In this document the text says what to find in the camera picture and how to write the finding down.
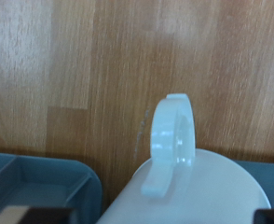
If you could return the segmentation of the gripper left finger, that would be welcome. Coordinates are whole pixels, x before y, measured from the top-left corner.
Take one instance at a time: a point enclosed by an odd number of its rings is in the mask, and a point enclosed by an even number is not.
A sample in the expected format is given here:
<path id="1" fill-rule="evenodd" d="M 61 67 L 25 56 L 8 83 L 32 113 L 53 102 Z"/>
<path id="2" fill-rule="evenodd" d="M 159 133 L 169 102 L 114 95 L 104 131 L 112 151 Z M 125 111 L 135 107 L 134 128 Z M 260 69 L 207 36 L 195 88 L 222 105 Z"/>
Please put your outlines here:
<path id="1" fill-rule="evenodd" d="M 0 212 L 0 224 L 77 224 L 73 208 L 7 206 Z"/>

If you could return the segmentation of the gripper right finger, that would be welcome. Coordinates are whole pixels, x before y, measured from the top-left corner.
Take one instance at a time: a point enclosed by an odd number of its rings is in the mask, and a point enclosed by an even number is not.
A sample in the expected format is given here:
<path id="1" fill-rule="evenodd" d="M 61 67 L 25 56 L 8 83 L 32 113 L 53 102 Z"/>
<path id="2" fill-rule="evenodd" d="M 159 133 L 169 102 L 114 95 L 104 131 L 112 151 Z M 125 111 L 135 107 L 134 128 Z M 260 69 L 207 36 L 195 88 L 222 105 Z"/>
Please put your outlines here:
<path id="1" fill-rule="evenodd" d="M 254 213 L 253 224 L 274 224 L 274 209 L 258 209 Z"/>

